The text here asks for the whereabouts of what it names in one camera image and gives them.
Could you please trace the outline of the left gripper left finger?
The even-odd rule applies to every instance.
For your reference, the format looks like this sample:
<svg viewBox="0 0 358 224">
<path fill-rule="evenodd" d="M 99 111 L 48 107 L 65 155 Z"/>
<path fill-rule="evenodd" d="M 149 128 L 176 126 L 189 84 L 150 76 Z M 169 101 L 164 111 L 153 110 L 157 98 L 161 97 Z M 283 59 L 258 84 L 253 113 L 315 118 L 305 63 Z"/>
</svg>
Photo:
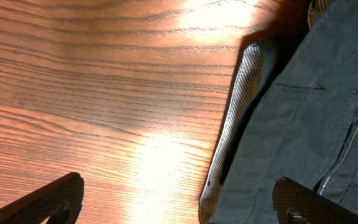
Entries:
<svg viewBox="0 0 358 224">
<path fill-rule="evenodd" d="M 82 209 L 85 182 L 71 172 L 0 208 L 0 224 L 75 224 Z"/>
</svg>

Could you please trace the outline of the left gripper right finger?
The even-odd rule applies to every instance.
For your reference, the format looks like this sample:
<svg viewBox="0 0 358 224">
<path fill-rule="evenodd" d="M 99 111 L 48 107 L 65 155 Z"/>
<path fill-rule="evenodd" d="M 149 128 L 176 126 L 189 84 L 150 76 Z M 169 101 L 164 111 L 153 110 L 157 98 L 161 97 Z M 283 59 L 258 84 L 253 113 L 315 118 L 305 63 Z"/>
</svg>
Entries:
<svg viewBox="0 0 358 224">
<path fill-rule="evenodd" d="M 358 215 L 288 177 L 276 181 L 272 200 L 279 224 L 358 224 Z"/>
</svg>

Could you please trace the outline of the black shorts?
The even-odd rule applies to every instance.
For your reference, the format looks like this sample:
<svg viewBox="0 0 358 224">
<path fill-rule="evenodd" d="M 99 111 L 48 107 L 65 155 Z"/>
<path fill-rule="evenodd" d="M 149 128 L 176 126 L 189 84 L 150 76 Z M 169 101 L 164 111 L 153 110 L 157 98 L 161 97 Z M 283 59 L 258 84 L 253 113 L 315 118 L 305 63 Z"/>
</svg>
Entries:
<svg viewBox="0 0 358 224">
<path fill-rule="evenodd" d="M 281 177 L 358 215 L 358 0 L 310 10 L 303 40 L 257 41 L 257 90 L 208 182 L 218 192 L 201 199 L 201 223 L 276 223 Z"/>
</svg>

